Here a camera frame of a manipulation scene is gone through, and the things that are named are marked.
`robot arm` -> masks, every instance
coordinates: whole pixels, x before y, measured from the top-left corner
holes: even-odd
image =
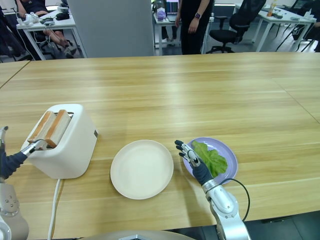
[[[209,169],[195,151],[180,140],[174,142],[192,167],[195,179],[201,184],[210,210],[216,219],[216,228],[220,240],[251,240],[248,230],[239,215],[237,199],[224,187],[215,182]]]
[[[0,177],[4,179],[11,176],[20,167],[20,165],[24,163],[30,154],[47,145],[46,141],[37,140],[25,147],[22,151],[7,156],[5,145],[5,135],[7,130],[7,126],[0,128]]]
[[[22,151],[7,156],[5,148],[7,130],[7,126],[0,128],[0,239],[26,240],[29,234],[28,224],[20,213],[20,204],[14,187],[6,184],[5,179],[11,176],[30,154],[47,144],[44,140],[38,140]]]

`toast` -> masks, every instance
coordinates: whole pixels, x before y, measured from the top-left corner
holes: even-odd
[[[47,132],[55,119],[56,115],[54,114],[54,112],[47,111],[27,141],[32,144],[36,140],[45,139],[45,136],[47,135]]]
[[[58,145],[60,139],[67,129],[70,120],[71,118],[66,110],[62,109],[58,112],[54,122],[44,137],[44,140],[50,147],[55,148]]]

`power cord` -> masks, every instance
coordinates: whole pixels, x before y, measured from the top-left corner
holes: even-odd
[[[15,17],[18,19],[18,13],[15,11],[14,8],[12,8],[12,9],[13,9],[13,11],[15,12]],[[17,31],[20,39],[21,39],[22,42],[23,42],[23,45],[24,45],[25,50],[31,55],[31,57],[33,58],[33,60],[36,60],[35,57],[32,55],[32,53],[30,52],[30,50],[27,48],[27,45],[26,45],[24,39],[22,38],[22,36],[21,36],[21,34],[20,34],[20,32],[19,32],[19,29],[17,29],[16,31]]]
[[[52,230],[54,228],[54,222],[55,222],[55,219],[56,219],[57,199],[58,199],[58,195],[59,195],[59,188],[60,188],[61,181],[62,180],[59,178],[56,181],[56,185],[55,185],[55,190],[54,190],[54,195],[53,195],[53,202],[52,202],[51,220],[50,220],[49,232],[48,232],[47,240],[51,240],[51,236],[53,234]]]
[[[250,196],[249,196],[249,192],[248,192],[248,190],[246,189],[245,185],[243,185],[240,181],[238,181],[238,180],[236,180],[236,179],[234,179],[234,178],[226,178],[225,180],[223,180],[222,182],[220,182],[217,186],[222,185],[222,184],[224,184],[226,181],[230,181],[230,180],[231,180],[231,181],[235,181],[235,182],[237,182],[238,184],[240,184],[240,185],[244,188],[244,190],[245,190],[245,192],[246,192],[246,195],[247,195],[247,198],[248,198],[248,207],[247,207],[247,209],[246,209],[246,213],[245,213],[245,215],[244,215],[244,218],[242,219],[242,221],[244,222],[244,221],[247,219],[247,216],[248,216],[249,210],[250,210]]]

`green lettuce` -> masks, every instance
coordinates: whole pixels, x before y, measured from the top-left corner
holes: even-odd
[[[193,141],[192,146],[214,178],[218,176],[218,174],[224,174],[226,172],[228,167],[227,161],[223,156],[218,154],[217,150],[208,150],[207,144],[197,141]]]

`person's hand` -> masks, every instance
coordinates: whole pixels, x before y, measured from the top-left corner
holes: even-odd
[[[195,34],[198,29],[198,26],[199,26],[199,19],[194,18],[189,25],[188,34]]]
[[[175,26],[176,26],[176,28],[179,27],[180,19],[181,19],[181,14],[180,14],[180,12],[179,12],[179,13],[176,15],[176,18],[175,18]]]

